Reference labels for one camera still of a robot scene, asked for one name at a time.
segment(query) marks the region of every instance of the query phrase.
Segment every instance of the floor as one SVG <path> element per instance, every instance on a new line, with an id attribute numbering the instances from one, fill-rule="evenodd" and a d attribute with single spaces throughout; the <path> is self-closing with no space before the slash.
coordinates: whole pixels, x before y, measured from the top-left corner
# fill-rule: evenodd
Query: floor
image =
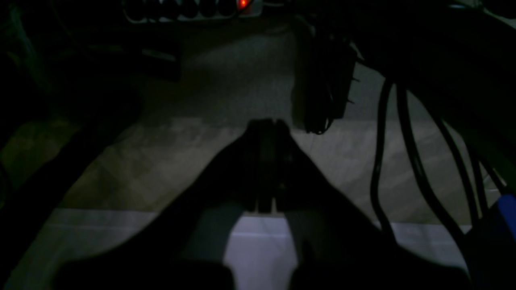
<path id="1" fill-rule="evenodd" d="M 307 40 L 293 19 L 248 20 L 219 28 L 186 28 L 180 83 L 134 76 L 143 114 L 100 155 L 69 190 L 61 208 L 159 212 L 187 188 L 218 151 L 240 136 L 250 120 L 284 120 L 300 147 L 326 178 L 372 220 L 369 184 L 376 145 L 376 110 L 383 77 L 358 65 L 350 104 L 322 136 L 301 126 Z M 460 224 L 470 224 L 452 155 L 414 97 L 412 126 L 434 191 Z M 19 187 L 53 158 L 77 126 L 67 118 L 25 124 L 1 151 Z M 467 161 L 465 146 L 453 132 Z M 488 199 L 499 194 L 485 180 Z M 390 221 L 439 223 L 416 185 L 389 101 L 380 200 Z"/>
<path id="2" fill-rule="evenodd" d="M 52 278 L 63 263 L 108 251 L 156 216 L 129 211 L 57 209 L 13 271 L 5 289 L 50 289 Z M 466 270 L 457 246 L 443 226 L 394 223 L 393 229 L 398 243 L 409 251 Z M 223 262 L 231 269 L 238 290 L 288 289 L 298 261 L 286 220 L 241 217 L 231 231 Z"/>

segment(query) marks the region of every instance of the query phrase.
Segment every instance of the red indicator light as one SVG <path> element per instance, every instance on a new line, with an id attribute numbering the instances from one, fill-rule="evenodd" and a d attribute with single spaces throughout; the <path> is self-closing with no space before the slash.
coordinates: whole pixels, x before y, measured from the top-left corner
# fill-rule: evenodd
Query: red indicator light
<path id="1" fill-rule="evenodd" d="M 244 9 L 248 4 L 249 0 L 240 0 L 240 9 Z"/>

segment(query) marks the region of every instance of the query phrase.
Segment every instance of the power strip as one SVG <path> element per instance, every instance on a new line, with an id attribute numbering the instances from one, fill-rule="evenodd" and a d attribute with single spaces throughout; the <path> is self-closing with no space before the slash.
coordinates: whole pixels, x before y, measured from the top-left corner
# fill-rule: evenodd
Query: power strip
<path id="1" fill-rule="evenodd" d="M 163 11 L 164 3 L 169 1 L 174 1 L 175 4 L 177 4 L 177 7 L 182 7 L 184 1 L 192 1 L 195 2 L 195 5 L 197 6 L 197 12 L 196 15 L 193 17 L 187 17 L 183 15 L 179 9 L 179 16 L 176 19 L 170 19 L 167 17 L 162 16 L 165 11 Z M 124 15 L 126 19 L 133 23 L 133 24 L 144 24 L 144 23 L 165 23 L 165 22 L 186 22 L 186 21 L 203 21 L 203 20 L 224 20 L 224 19 L 230 19 L 235 17 L 235 14 L 237 13 L 237 9 L 241 10 L 244 9 L 242 13 L 238 17 L 240 18 L 249 18 L 249 17 L 259 17 L 262 15 L 263 8 L 264 8 L 264 2 L 263 0 L 254 0 L 251 5 L 249 3 L 251 0 L 233 0 L 236 4 L 235 12 L 231 15 L 222 15 L 220 11 L 217 9 L 213 16 L 206 17 L 204 16 L 201 11 L 199 10 L 199 4 L 201 1 L 213 1 L 211 3 L 214 6 L 218 6 L 221 1 L 227 1 L 227 0 L 123 0 L 122 6 Z M 141 17 L 138 17 L 138 19 L 134 19 L 131 17 L 131 11 L 128 11 L 128 9 L 131 9 L 129 5 L 135 5 L 136 9 L 138 10 L 138 13 L 142 13 Z M 149 11 L 152 9 L 151 13 L 154 14 L 154 17 L 149 16 Z"/>

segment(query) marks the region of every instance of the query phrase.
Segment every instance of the black cable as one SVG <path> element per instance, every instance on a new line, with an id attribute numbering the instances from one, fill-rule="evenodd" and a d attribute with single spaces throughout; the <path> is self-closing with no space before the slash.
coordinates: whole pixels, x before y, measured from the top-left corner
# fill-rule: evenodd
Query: black cable
<path id="1" fill-rule="evenodd" d="M 378 221 L 382 226 L 385 235 L 396 244 L 396 237 L 392 230 L 391 223 L 387 215 L 380 205 L 378 196 L 378 185 L 380 183 L 380 172 L 382 170 L 383 150 L 385 144 L 385 123 L 387 119 L 387 103 L 389 102 L 389 93 L 391 92 L 393 82 L 386 79 L 383 83 L 382 92 L 380 94 L 380 102 L 378 103 L 378 128 L 376 130 L 376 156 L 375 166 L 373 168 L 373 177 L 371 178 L 371 204 L 375 211 Z"/>
<path id="2" fill-rule="evenodd" d="M 484 217 L 489 211 L 489 206 L 487 204 L 486 189 L 483 185 L 482 171 L 480 171 L 480 161 L 478 160 L 473 148 L 471 148 L 468 144 L 466 144 L 466 146 L 467 152 L 470 155 L 471 166 L 473 167 L 473 176 L 475 177 L 475 184 L 477 187 L 477 196 L 478 203 L 480 204 L 480 211 L 482 212 L 482 216 Z"/>
<path id="3" fill-rule="evenodd" d="M 507 190 L 505 188 L 505 185 L 502 183 L 502 181 L 500 180 L 500 178 L 498 177 L 498 174 L 496 174 L 496 172 L 494 172 L 494 169 L 489 165 L 489 163 L 483 159 L 482 157 L 480 157 L 478 155 L 478 160 L 480 161 L 480 163 L 482 164 L 482 166 L 484 166 L 484 169 L 487 171 L 487 173 L 489 174 L 489 177 L 491 178 L 491 180 L 493 181 L 494 185 L 496 185 L 496 188 L 498 189 L 498 191 L 500 192 L 501 195 L 504 195 L 507 193 Z"/>
<path id="4" fill-rule="evenodd" d="M 405 87 L 397 85 L 397 97 L 401 131 L 403 133 L 403 139 L 405 141 L 405 146 L 407 147 L 407 153 L 409 155 L 410 163 L 412 164 L 412 170 L 414 172 L 417 185 L 421 190 L 425 201 L 428 203 L 437 218 L 439 218 L 441 223 L 448 230 L 462 252 L 464 234 L 462 233 L 459 226 L 455 223 L 451 215 L 444 209 L 441 202 L 439 202 L 439 199 L 433 192 L 430 183 L 428 182 L 428 178 L 426 177 L 425 169 L 423 167 L 423 163 L 421 162 L 419 152 L 417 151 L 414 134 L 412 132 L 412 126 L 410 124 L 407 91 Z"/>
<path id="5" fill-rule="evenodd" d="M 448 148 L 450 149 L 453 159 L 455 160 L 455 164 L 457 165 L 457 169 L 459 170 L 459 175 L 462 180 L 462 185 L 464 186 L 464 191 L 466 193 L 466 200 L 467 205 L 470 209 L 470 218 L 471 218 L 471 224 L 476 225 L 478 223 L 478 209 L 477 209 L 477 203 L 475 202 L 475 193 L 473 192 L 473 187 L 471 186 L 470 178 L 467 175 L 466 165 L 464 164 L 464 161 L 462 160 L 462 157 L 460 155 L 459 149 L 457 148 L 457 145 L 453 141 L 452 136 L 450 135 L 448 129 L 444 125 L 441 118 L 434 115 L 432 112 L 428 112 L 430 116 L 432 117 L 433 121 L 441 131 L 441 134 L 444 137 L 444 140 L 446 141 L 446 144 L 448 144 Z"/>
<path id="6" fill-rule="evenodd" d="M 68 30 L 68 28 L 62 21 L 61 16 L 59 15 L 59 12 L 57 11 L 56 0 L 50 0 L 50 7 L 52 9 L 52 12 L 54 13 L 54 18 L 56 19 L 57 23 L 61 27 L 62 32 L 70 40 L 70 42 L 75 46 L 75 49 L 78 52 L 82 53 L 88 61 L 99 66 L 100 62 L 92 55 L 91 51 L 87 47 L 85 47 L 84 45 L 79 43 L 73 37 L 72 33 Z"/>

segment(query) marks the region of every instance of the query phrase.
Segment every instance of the wire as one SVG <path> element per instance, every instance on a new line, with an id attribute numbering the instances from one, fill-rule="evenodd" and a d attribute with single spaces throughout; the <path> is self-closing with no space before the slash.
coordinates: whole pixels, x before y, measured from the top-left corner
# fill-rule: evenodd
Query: wire
<path id="1" fill-rule="evenodd" d="M 496 188 L 498 188 L 498 191 L 500 192 L 500 194 L 501 195 L 507 194 L 508 192 L 505 188 L 505 185 L 502 183 L 502 181 L 498 177 L 498 174 L 496 174 L 496 172 L 494 172 L 493 168 L 489 165 L 489 163 L 487 163 L 487 161 L 480 156 L 478 156 L 478 160 L 480 161 L 480 163 L 482 164 L 484 169 L 489 174 L 489 177 L 493 181 L 494 185 L 496 185 Z"/>
<path id="2" fill-rule="evenodd" d="M 95 63 L 95 64 L 100 64 L 99 61 L 94 58 L 89 49 L 87 49 L 86 47 L 84 47 L 82 44 L 80 44 L 72 35 L 72 33 L 68 30 L 68 28 L 66 27 L 66 25 L 64 24 L 64 22 L 62 21 L 61 19 L 61 16 L 59 16 L 59 12 L 57 11 L 57 8 L 56 8 L 56 0 L 51 0 L 50 1 L 50 6 L 52 8 L 52 12 L 54 13 L 54 17 L 55 19 L 57 20 L 59 26 L 61 27 L 61 30 L 64 32 L 64 34 L 68 37 L 68 39 L 70 40 L 70 42 L 75 46 L 75 48 L 80 52 L 82 53 L 89 61 Z"/>
<path id="3" fill-rule="evenodd" d="M 470 178 L 467 175 L 466 165 L 464 164 L 464 161 L 462 160 L 462 157 L 460 155 L 459 149 L 457 148 L 457 145 L 453 141 L 452 136 L 450 135 L 448 129 L 444 125 L 443 121 L 434 115 L 432 112 L 428 112 L 430 116 L 432 117 L 433 121 L 441 131 L 441 134 L 444 137 L 444 140 L 448 144 L 448 148 L 450 149 L 453 158 L 455 160 L 455 164 L 457 165 L 457 169 L 459 170 L 459 175 L 462 180 L 462 185 L 464 186 L 464 191 L 466 194 L 466 200 L 467 205 L 470 209 L 470 218 L 471 218 L 471 224 L 476 225 L 478 224 L 478 209 L 477 204 L 475 202 L 475 193 L 473 192 L 473 187 L 471 186 Z"/>
<path id="4" fill-rule="evenodd" d="M 371 178 L 371 204 L 375 211 L 375 214 L 382 226 L 382 231 L 387 238 L 396 244 L 396 237 L 392 230 L 391 223 L 387 218 L 387 215 L 383 211 L 380 205 L 380 198 L 378 196 L 378 185 L 380 183 L 380 173 L 382 170 L 383 151 L 385 144 L 385 123 L 387 119 L 387 104 L 389 102 L 389 93 L 391 92 L 393 82 L 386 79 L 383 83 L 382 91 L 380 93 L 380 102 L 378 103 L 378 128 L 376 130 L 376 155 L 375 165 L 373 168 L 373 177 Z"/>
<path id="5" fill-rule="evenodd" d="M 486 216 L 489 211 L 489 206 L 487 204 L 486 190 L 483 184 L 482 172 L 480 171 L 480 163 L 478 161 L 477 155 L 473 148 L 471 148 L 468 144 L 466 144 L 467 152 L 470 155 L 471 166 L 473 167 L 473 176 L 475 177 L 475 184 L 477 187 L 477 196 L 478 203 L 480 204 L 480 211 L 482 212 L 482 216 Z"/>
<path id="6" fill-rule="evenodd" d="M 463 239 L 464 234 L 462 233 L 459 226 L 455 223 L 450 214 L 444 209 L 439 199 L 433 192 L 428 178 L 426 177 L 425 169 L 419 152 L 417 151 L 414 134 L 412 132 L 412 126 L 410 124 L 409 107 L 407 100 L 407 91 L 405 87 L 397 85 L 397 98 L 398 98 L 398 114 L 399 122 L 401 124 L 401 131 L 403 133 L 403 139 L 405 146 L 407 147 L 407 153 L 409 155 L 410 163 L 412 164 L 412 171 L 417 181 L 417 185 L 421 190 L 423 198 L 426 200 L 432 211 L 435 213 L 437 218 L 441 221 L 444 227 L 448 230 L 452 238 L 457 243 L 457 246 L 464 255 L 463 252 Z"/>

